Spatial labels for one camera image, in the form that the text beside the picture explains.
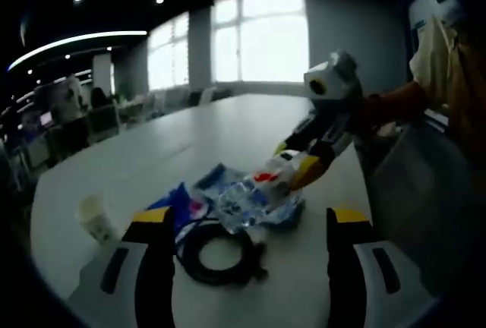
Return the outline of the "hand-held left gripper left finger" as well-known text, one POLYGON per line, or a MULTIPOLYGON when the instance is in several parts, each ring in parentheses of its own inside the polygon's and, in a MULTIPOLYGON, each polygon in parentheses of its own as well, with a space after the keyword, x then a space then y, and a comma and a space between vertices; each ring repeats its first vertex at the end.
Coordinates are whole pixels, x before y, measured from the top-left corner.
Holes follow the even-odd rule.
POLYGON ((70 309, 88 327, 173 327, 174 213, 137 213, 120 241, 80 270, 70 309))

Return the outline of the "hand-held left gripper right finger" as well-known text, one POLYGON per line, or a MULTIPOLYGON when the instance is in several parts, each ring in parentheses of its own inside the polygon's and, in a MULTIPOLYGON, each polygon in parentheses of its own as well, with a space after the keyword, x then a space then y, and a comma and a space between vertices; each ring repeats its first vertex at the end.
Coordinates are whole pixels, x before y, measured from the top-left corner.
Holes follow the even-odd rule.
POLYGON ((418 266, 357 210, 327 209, 329 327, 411 327, 436 303, 418 266))

